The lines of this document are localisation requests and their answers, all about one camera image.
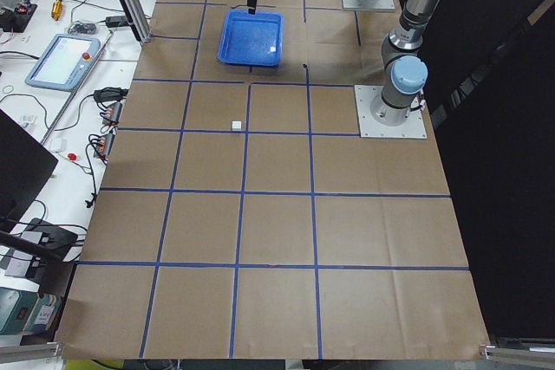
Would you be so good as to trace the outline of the black power adapter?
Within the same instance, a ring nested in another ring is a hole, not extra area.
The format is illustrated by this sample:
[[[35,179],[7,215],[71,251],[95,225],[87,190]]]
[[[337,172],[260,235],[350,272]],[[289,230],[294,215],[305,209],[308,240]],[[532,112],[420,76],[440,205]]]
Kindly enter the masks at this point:
[[[105,24],[108,28],[119,28],[128,26],[128,20],[125,16],[107,16]]]

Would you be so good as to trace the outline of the blue teach pendant tablet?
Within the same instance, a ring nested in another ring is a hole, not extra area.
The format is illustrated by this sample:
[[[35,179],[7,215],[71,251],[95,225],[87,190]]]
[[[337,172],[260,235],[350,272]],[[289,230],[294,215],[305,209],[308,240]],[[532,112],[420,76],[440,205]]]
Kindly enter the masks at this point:
[[[56,35],[25,79],[28,86],[75,92],[101,53],[94,37]]]

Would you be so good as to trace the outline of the yellow metal cylinder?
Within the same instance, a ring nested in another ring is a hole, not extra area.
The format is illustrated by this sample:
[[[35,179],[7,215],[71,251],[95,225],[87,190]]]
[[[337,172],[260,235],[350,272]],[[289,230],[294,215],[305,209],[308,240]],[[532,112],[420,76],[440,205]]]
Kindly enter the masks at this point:
[[[62,12],[63,12],[62,0],[55,0],[51,9],[51,14],[50,14],[51,18],[57,22],[61,18]]]

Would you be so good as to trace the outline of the black monitor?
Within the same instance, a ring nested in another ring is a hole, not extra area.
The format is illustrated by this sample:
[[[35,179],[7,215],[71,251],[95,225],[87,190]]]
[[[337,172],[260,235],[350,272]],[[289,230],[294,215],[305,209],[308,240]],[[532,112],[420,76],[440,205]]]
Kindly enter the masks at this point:
[[[58,160],[1,111],[1,230],[12,231],[56,168]]]

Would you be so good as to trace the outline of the white block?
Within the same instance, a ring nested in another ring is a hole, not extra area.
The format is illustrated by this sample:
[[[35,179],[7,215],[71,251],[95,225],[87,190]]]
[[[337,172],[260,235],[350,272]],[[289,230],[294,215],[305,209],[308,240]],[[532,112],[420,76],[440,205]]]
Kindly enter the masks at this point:
[[[242,129],[242,121],[241,120],[234,120],[232,122],[232,131],[238,132]]]

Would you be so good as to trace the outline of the blue plastic tray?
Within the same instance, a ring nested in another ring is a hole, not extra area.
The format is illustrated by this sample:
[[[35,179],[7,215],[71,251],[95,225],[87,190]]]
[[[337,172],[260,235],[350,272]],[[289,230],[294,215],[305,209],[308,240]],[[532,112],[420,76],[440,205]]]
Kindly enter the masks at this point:
[[[225,64],[276,67],[281,62],[283,39],[281,13],[230,10],[225,16],[217,57]]]

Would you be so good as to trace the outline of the brown paper table cover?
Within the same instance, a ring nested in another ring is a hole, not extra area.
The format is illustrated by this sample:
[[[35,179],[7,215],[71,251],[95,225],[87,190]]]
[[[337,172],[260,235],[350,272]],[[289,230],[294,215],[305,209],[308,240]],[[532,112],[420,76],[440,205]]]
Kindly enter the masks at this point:
[[[432,135],[364,139],[396,13],[260,0],[275,68],[221,63],[244,0],[158,0],[56,338],[71,359],[471,360],[486,329]],[[232,131],[232,122],[242,129]]]

